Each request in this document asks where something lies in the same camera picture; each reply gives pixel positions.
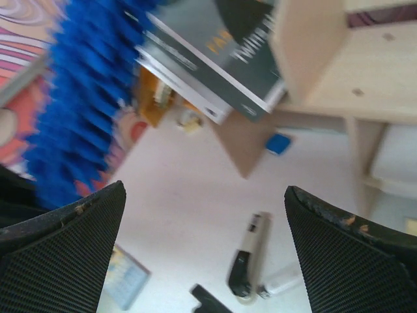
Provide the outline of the blue white eraser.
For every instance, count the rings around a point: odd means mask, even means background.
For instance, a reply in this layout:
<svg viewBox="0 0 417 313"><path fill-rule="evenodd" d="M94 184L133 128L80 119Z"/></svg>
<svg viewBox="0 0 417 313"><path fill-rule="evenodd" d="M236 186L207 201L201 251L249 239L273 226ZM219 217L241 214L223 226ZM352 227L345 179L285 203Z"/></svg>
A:
<svg viewBox="0 0 417 313"><path fill-rule="evenodd" d="M290 137L283 134L274 134L267 140L265 149L274 155L281 155L286 152L291 143Z"/></svg>

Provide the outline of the yellow sticky note pad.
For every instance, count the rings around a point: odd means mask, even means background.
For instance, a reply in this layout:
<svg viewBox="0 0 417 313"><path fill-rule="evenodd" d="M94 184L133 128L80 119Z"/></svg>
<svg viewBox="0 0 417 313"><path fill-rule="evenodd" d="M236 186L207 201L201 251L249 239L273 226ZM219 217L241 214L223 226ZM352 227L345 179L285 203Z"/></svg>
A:
<svg viewBox="0 0 417 313"><path fill-rule="evenodd" d="M417 219L405 218L405 232L409 235L417 236Z"/></svg>

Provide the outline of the blue yellow calculator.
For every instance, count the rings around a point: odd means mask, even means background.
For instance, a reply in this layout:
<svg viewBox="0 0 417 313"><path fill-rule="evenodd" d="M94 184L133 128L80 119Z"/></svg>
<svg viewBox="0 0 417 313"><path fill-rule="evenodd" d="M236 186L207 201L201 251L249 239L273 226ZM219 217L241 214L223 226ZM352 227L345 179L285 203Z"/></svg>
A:
<svg viewBox="0 0 417 313"><path fill-rule="evenodd" d="M113 247L103 291L122 311L131 308L151 272L119 245Z"/></svg>

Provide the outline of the white black stapler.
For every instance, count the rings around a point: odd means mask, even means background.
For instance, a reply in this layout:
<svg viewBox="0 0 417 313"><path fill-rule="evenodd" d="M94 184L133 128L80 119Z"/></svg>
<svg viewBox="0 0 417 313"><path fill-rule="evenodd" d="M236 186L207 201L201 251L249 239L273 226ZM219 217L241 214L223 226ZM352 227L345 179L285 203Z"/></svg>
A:
<svg viewBox="0 0 417 313"><path fill-rule="evenodd" d="M252 304L257 297L271 219L271 214L264 211L252 215L231 264L227 285L243 305Z"/></svg>

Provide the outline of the light wooden bookshelf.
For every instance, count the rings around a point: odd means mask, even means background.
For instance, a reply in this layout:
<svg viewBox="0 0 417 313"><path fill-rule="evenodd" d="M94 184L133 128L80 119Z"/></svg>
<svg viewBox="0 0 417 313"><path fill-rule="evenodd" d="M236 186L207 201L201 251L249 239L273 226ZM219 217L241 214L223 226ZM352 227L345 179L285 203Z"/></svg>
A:
<svg viewBox="0 0 417 313"><path fill-rule="evenodd" d="M241 177L248 177L278 125L344 127L354 164L355 202L371 213L383 180L370 174L390 125L416 124L415 1L278 1L270 44L288 88L258 123L232 113L211 128ZM374 17L397 11L392 23ZM367 26L351 28L349 15Z"/></svg>

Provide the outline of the black white Twins story book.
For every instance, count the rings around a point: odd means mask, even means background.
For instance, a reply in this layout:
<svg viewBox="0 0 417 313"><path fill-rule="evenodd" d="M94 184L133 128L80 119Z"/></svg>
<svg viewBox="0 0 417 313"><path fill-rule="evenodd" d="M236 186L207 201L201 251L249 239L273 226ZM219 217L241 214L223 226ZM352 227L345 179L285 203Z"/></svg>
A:
<svg viewBox="0 0 417 313"><path fill-rule="evenodd" d="M268 43L272 1L168 1L149 13L152 44L250 121L285 94Z"/></svg>

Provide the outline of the blue microfiber duster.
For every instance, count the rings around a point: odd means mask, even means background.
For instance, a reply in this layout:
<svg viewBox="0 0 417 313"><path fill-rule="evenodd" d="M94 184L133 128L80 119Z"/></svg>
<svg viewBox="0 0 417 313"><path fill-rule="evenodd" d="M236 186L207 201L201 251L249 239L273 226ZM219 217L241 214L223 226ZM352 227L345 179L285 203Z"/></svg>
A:
<svg viewBox="0 0 417 313"><path fill-rule="evenodd" d="M108 169L113 125L132 98L137 47L157 1L69 1L48 49L48 93L27 137L27 171L41 206L78 201Z"/></svg>

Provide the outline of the white spiral notebook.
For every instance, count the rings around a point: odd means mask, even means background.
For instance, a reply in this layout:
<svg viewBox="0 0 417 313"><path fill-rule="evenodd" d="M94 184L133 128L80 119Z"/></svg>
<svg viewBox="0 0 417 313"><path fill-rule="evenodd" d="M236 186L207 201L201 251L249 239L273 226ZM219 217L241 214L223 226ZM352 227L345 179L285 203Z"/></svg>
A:
<svg viewBox="0 0 417 313"><path fill-rule="evenodd" d="M390 125L370 174L381 191L416 198L416 127Z"/></svg>

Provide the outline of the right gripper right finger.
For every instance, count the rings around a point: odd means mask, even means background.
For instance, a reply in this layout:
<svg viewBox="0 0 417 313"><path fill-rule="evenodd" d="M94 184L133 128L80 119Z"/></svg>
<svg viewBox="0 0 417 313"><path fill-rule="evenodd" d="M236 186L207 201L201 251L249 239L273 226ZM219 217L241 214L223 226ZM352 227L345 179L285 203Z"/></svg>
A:
<svg viewBox="0 0 417 313"><path fill-rule="evenodd" d="M416 237L288 186L285 212L312 312L415 312Z"/></svg>

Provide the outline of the white black utility knife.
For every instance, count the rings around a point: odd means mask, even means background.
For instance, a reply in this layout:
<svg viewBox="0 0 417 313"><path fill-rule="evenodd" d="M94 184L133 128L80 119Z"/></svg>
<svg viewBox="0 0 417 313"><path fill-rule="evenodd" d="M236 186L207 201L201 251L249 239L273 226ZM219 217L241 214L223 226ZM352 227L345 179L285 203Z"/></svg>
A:
<svg viewBox="0 0 417 313"><path fill-rule="evenodd" d="M258 286L257 294L263 299L268 299L291 290L303 282L301 269L294 263L266 277Z"/></svg>

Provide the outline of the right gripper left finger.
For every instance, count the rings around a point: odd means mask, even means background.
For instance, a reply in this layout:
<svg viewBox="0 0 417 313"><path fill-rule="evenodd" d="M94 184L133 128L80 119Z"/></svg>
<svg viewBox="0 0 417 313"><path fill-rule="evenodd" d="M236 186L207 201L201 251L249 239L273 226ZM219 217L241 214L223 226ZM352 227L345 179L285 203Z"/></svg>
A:
<svg viewBox="0 0 417 313"><path fill-rule="evenodd" d="M1 228L1 311L96 312L125 203L117 181Z"/></svg>

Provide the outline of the brass padlock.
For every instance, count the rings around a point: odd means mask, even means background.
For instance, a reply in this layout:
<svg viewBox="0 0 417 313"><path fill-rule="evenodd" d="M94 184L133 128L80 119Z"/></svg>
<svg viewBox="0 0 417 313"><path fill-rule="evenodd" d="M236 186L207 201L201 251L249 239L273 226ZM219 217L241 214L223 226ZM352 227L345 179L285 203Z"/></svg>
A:
<svg viewBox="0 0 417 313"><path fill-rule="evenodd" d="M183 111L178 120L177 126L187 134L193 134L203 127L203 120L201 116L192 110Z"/></svg>

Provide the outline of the black small tool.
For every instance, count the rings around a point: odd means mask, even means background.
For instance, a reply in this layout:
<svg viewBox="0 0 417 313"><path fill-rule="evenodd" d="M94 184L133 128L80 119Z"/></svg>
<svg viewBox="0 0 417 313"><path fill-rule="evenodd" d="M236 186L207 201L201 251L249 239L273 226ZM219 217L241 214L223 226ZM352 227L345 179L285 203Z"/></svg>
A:
<svg viewBox="0 0 417 313"><path fill-rule="evenodd" d="M192 310L193 313L232 313L200 284L196 284L190 293L199 302L199 305Z"/></svg>

